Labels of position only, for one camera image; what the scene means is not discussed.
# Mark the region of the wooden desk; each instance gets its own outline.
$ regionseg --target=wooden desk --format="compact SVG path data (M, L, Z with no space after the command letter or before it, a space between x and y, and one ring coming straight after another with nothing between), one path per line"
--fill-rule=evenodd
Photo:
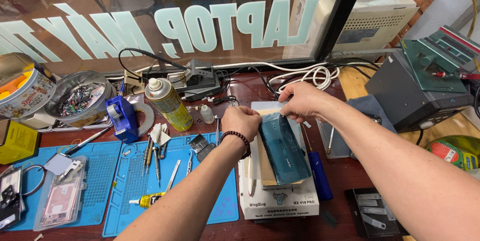
M342 101L346 101L346 97L355 98L360 96L360 94L365 95L366 92L363 88L365 82L366 78L364 78L360 73L356 71L350 71L349 68L346 68L342 69L342 72L340 73L340 81L333 81L332 85L326 91ZM235 95L238 98L241 105L245 106L250 106L252 101L274 100L273 95L267 91L258 74L255 73L235 75L230 87L230 92L231 95ZM200 105L201 103L201 101L197 101L195 103L188 104L188 107L192 108L196 105ZM212 107L212 110L214 114L217 114L219 117L221 117L223 116L223 112L226 107L227 104L224 103L218 107ZM206 125L204 122L199 123L196 121L199 118L198 116L200 116L200 114L197 112L193 114L193 119L195 122L192 128L187 132L177 132L171 126L169 126L171 131L170 135L175 137L215 131L215 124ZM464 118L461 119L461 117L458 117L460 124L463 124L465 127L469 128L473 127ZM306 131L303 132L304 134L306 132L308 135L308 139L313 151L319 152L325 174L333 192L333 200L321 202L321 208L326 208L333 215L333 217L338 221L337 227L331 228L321 219L320 216L309 216L306 218L279 218L270 223L255 224L253 221L245 220L243 218L243 213L239 205L238 208L240 219L238 221L207 225L201 240L363 240L357 236L350 210L345 199L344 191L352 188L372 187L373 183L370 181L368 175L358 161L355 161L351 158L327 159L318 127L315 125L315 120L311 119L308 121L310 124L312 124L312 127L307 128ZM156 116L155 123L158 122L164 123L165 119L163 117ZM436 127L440 125L442 125L442 123L426 130L423 142L426 143L429 140L452 134L442 134L442 132L437 131ZM41 147L68 145L71 144L71 142L75 139L86 139L97 131L98 130L81 130L75 132L45 133L42 137ZM113 128L109 132L96 139L95 142L117 140L117 138L112 135L112 131ZM465 135L472 136L476 136L478 134L476 137L480 137L480 132L478 132L478 130L476 130L477 134L473 134L473 132L468 133L468 131L464 133L464 130L459 130L457 133L463 133ZM416 141L418 133L412 133L412 135L409 137L411 137L411 141ZM140 140L147 140L147 137L143 136ZM0 171L5 168L6 166L0 166ZM48 229L41 232L45 236L41 240L112 240L113 238L102 238L102 230L104 226L103 223L95 226ZM39 232L33 231L11 231L0 233L0 238L5 241L33 240L38 235Z

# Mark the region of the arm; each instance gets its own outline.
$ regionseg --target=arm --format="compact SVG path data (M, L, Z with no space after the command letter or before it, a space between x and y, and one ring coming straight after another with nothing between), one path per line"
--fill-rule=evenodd
M261 116L247 107L225 110L222 131L237 131L250 142ZM246 152L237 136L222 143L188 176L134 220L117 240L198 240L230 171Z
M311 84L288 85L281 113L327 121L342 135L401 224L420 240L468 240L480 230L480 182Z

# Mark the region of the small plastic bottle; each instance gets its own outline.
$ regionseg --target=small plastic bottle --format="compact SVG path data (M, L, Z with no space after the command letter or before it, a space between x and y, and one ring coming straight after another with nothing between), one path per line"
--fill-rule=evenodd
M212 109L210 109L207 105L202 105L200 109L200 114L203 117L203 120L207 124L211 124L215 121L215 117L213 116Z

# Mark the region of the blue silicone repair mat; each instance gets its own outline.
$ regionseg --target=blue silicone repair mat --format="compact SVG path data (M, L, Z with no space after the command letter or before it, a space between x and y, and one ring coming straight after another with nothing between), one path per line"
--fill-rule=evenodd
M81 210L78 213L77 220L60 227L98 225L102 223L121 147L121 141L89 143L72 155L72 157L84 155L88 158L86 168L87 188L83 193ZM15 167L24 165L24 168L26 168L31 164L44 165L59 148L61 146L40 148L37 157L15 164ZM33 189L39 183L41 177L42 172L38 172L36 169L27 172L26 178L22 180L24 193ZM49 187L50 184L44 184L35 194L23 199L27 210L20 215L20 222L7 230L33 229L41 191L45 188L49 189Z
M202 135L209 142L215 142L215 133ZM166 190L175 164L179 159L181 162L172 187L186 176L191 150L188 143L195 137L196 135L172 138L168 142L166 156L160 160L160 188L153 161L150 165L149 175L142 176L143 153L147 142L134 142L122 146L122 153L129 150L130 153L126 156L121 156L118 161L114 179L117 184L112 189L110 196L103 227L103 237L117 236L146 210L146 208L137 204L130 204L129 200L137 200L142 195L164 192ZM192 171L199 164L195 153L193 153ZM238 218L237 184L235 170L233 169L220 192L207 224L236 221Z

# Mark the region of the blue tape dispenser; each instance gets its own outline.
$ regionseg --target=blue tape dispenser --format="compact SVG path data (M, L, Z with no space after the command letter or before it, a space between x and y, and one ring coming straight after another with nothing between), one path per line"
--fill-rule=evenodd
M138 140L137 121L132 104L123 96L116 96L105 102L106 110L115 126L114 135L124 143Z

